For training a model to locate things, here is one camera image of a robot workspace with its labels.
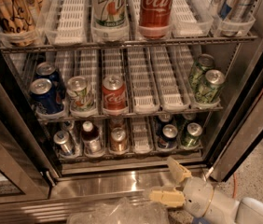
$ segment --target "coca-cola can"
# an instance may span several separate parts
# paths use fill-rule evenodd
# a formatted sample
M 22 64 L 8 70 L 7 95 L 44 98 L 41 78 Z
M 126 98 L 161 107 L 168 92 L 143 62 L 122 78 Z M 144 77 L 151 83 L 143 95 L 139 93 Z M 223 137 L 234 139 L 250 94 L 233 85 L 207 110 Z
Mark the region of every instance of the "coca-cola can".
M 139 32 L 150 39 L 167 35 L 173 0 L 141 0 Z
M 103 81 L 104 108 L 123 110 L 126 107 L 125 90 L 125 83 L 121 77 L 106 77 Z

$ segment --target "silver can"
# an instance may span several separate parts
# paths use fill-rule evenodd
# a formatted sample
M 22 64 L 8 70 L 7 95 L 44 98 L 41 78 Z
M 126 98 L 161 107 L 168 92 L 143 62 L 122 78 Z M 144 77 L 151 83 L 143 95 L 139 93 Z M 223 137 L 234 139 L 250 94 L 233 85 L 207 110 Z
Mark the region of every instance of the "silver can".
M 214 57 L 208 54 L 201 54 L 197 61 L 191 67 L 188 81 L 190 84 L 191 89 L 195 92 L 197 89 L 198 84 L 201 82 L 201 78 L 203 75 L 215 68 L 215 60 Z
M 225 83 L 225 75 L 218 70 L 206 72 L 199 84 L 195 99 L 198 103 L 211 104 L 217 101 L 217 98 Z
M 54 135 L 54 143 L 61 149 L 61 154 L 65 158 L 75 155 L 75 146 L 72 143 L 69 132 L 58 131 Z
M 202 135 L 202 127 L 198 123 L 189 123 L 181 136 L 183 147 L 195 147 L 199 144 Z
M 94 96 L 91 84 L 83 76 L 71 77 L 67 81 L 67 93 L 74 102 L 75 111 L 87 111 L 93 107 Z
M 81 148 L 81 133 L 74 120 L 60 122 L 60 128 L 64 131 L 69 132 L 75 147 Z
M 163 127 L 158 140 L 158 147 L 161 149 L 170 149 L 176 146 L 177 128 L 172 124 Z
M 115 152 L 123 152 L 128 149 L 128 139 L 126 131 L 122 128 L 115 128 L 111 132 L 111 150 Z

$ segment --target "bottle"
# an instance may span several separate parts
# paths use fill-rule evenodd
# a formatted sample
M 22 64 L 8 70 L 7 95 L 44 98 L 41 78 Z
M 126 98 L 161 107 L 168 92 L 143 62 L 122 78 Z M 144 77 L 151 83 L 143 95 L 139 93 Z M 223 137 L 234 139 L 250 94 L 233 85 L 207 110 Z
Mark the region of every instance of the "bottle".
M 82 125 L 81 136 L 84 142 L 85 151 L 91 155 L 95 155 L 102 151 L 102 142 L 100 132 L 96 125 L 90 121 L 85 121 Z

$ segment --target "pepsi can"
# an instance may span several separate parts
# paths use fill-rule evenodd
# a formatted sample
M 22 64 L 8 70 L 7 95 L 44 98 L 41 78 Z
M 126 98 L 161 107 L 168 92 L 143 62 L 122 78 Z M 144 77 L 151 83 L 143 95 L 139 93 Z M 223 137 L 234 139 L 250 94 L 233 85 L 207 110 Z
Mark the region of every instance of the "pepsi can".
M 57 100 L 56 89 L 49 79 L 36 79 L 30 85 L 30 96 L 35 100 L 39 113 L 44 115 L 56 114 L 63 111 L 61 101 Z
M 62 77 L 57 68 L 51 63 L 40 63 L 36 67 L 36 78 L 47 78 L 56 87 L 57 95 L 60 95 L 61 100 L 65 99 L 66 88 Z

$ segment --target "white robot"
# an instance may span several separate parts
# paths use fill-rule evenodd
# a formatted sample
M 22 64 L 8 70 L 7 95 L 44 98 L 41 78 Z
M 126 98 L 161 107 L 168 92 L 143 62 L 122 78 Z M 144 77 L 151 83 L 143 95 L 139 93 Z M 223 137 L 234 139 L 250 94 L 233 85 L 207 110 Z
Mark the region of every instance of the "white robot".
M 181 207 L 193 217 L 203 217 L 211 224 L 263 224 L 263 203 L 243 198 L 231 199 L 205 180 L 169 157 L 168 166 L 176 187 L 154 187 L 145 195 L 168 207 Z

